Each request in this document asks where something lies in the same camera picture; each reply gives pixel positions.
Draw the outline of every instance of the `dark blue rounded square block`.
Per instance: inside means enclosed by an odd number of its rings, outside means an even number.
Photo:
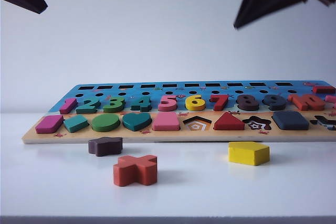
[[[309,128],[309,122],[297,111],[276,111],[272,118],[282,130],[301,131]]]

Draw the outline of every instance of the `pink rectangle block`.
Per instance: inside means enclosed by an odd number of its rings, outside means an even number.
[[[159,112],[152,127],[154,131],[179,131],[180,123],[175,112]]]
[[[63,124],[62,115],[48,115],[35,127],[37,134],[54,133]]]

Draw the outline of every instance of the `red triangle block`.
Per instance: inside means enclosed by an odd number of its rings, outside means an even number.
[[[214,130],[243,130],[245,124],[238,118],[231,115],[229,112],[225,112],[214,125]]]

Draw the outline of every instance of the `yellow hexagon block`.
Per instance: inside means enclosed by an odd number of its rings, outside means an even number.
[[[230,142],[229,161],[245,165],[260,165],[269,161],[269,146],[256,142]]]

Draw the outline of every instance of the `rectangular slot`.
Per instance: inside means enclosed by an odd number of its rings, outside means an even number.
[[[155,88],[155,84],[144,84],[144,85],[141,85],[140,88],[141,89],[144,89],[144,88]]]
[[[176,88],[177,84],[176,83],[174,83],[174,84],[163,84],[162,87],[163,88]]]
[[[219,83],[206,83],[206,87],[220,87],[221,85]]]
[[[229,87],[237,87],[237,86],[243,86],[241,83],[228,83],[227,84]]]
[[[132,89],[134,85],[120,85],[118,89]]]
[[[97,89],[112,89],[113,86],[99,86]]]
[[[79,88],[79,90],[87,90],[87,89],[93,89],[94,86],[82,86]]]
[[[186,83],[184,86],[188,88],[188,87],[199,87],[200,85],[198,83]]]
[[[293,84],[289,82],[276,82],[275,84],[278,86],[293,86]]]
[[[264,84],[263,82],[250,82],[251,86],[266,86],[266,84]]]

